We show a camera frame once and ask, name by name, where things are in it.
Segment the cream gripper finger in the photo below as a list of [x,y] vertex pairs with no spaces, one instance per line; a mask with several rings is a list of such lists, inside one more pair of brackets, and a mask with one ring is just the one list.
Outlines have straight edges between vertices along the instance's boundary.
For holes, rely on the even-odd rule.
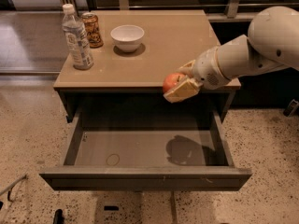
[[195,60],[191,60],[185,64],[183,64],[179,69],[178,72],[184,74],[188,77],[193,77],[192,68],[195,63]]
[[164,92],[164,98],[170,103],[181,102],[196,95],[202,86],[194,78],[184,77],[174,88]]

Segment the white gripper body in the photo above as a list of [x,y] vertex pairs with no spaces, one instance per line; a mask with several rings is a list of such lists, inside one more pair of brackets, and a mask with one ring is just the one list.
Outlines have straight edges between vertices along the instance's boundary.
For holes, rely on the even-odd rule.
[[218,62],[219,46],[213,47],[199,55],[192,67],[192,75],[201,82],[205,89],[216,90],[231,82],[221,71]]

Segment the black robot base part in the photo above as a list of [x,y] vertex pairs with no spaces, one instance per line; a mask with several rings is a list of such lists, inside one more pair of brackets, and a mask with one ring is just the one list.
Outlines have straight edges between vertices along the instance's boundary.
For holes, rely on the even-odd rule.
[[64,224],[63,210],[57,209],[54,214],[53,224]]

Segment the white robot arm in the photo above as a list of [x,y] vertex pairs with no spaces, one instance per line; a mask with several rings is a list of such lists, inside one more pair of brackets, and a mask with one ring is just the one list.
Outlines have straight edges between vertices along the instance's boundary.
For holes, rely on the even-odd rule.
[[299,12],[270,7],[251,21],[246,35],[215,46],[178,69],[164,98],[177,103],[205,88],[216,90],[243,76],[299,68]]

